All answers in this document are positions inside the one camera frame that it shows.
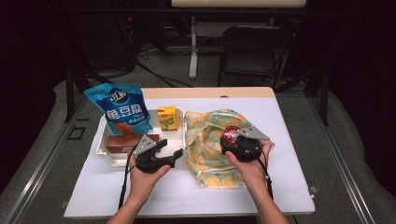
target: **person's right hand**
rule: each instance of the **person's right hand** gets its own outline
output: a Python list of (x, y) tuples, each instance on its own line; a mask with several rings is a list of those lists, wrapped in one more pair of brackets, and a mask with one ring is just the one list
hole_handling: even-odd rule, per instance
[[(265, 155), (264, 157), (264, 155), (261, 154), (260, 160), (264, 165), (266, 165), (268, 164), (268, 156), (272, 147), (272, 143), (270, 141), (260, 140), (260, 144), (262, 145), (262, 152)], [(225, 154), (230, 163), (238, 168), (239, 173), (247, 185), (247, 189), (252, 187), (266, 186), (265, 173), (258, 161), (241, 162), (231, 151), (227, 151)]]

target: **juice box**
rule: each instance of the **juice box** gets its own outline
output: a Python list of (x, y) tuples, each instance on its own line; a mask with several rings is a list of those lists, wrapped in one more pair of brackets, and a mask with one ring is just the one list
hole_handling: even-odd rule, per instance
[(177, 130), (177, 114), (176, 107), (174, 105), (159, 106), (158, 118), (163, 131)]

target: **chip bag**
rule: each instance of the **chip bag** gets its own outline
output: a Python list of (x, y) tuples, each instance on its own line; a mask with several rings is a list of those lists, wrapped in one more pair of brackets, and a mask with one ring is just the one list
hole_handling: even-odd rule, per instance
[(128, 83), (104, 83), (84, 94), (106, 115), (114, 134), (146, 134), (152, 130), (140, 87)]

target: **hand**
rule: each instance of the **hand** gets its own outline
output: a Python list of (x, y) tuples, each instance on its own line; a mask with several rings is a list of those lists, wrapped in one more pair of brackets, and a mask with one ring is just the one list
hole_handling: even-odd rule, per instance
[[(260, 160), (264, 165), (268, 164), (268, 157), (272, 147), (272, 142), (259, 140), (262, 145), (262, 152), (264, 155), (260, 155)], [(258, 161), (241, 162), (231, 151), (227, 151), (226, 156), (230, 163), (232, 163), (236, 168), (238, 168), (241, 176), (247, 185), (247, 189), (253, 187), (265, 186), (265, 173)]]
[[(136, 165), (135, 157), (131, 156), (130, 167)], [(141, 203), (146, 203), (149, 195), (154, 189), (155, 184), (163, 177), (171, 167), (164, 165), (154, 174), (145, 174), (137, 167), (131, 170), (131, 191), (128, 200), (138, 200)]]

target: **person's left hand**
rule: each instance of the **person's left hand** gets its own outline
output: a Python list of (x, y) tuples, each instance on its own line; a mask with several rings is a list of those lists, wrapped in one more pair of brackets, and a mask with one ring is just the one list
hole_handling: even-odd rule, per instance
[[(130, 167), (136, 165), (134, 155), (131, 156)], [(163, 177), (171, 167), (169, 165), (164, 165), (154, 174), (145, 174), (140, 171), (137, 167), (131, 170), (131, 191), (129, 193), (129, 198), (133, 200), (138, 200), (141, 203), (146, 203), (149, 198), (150, 193), (154, 189), (155, 184)]]

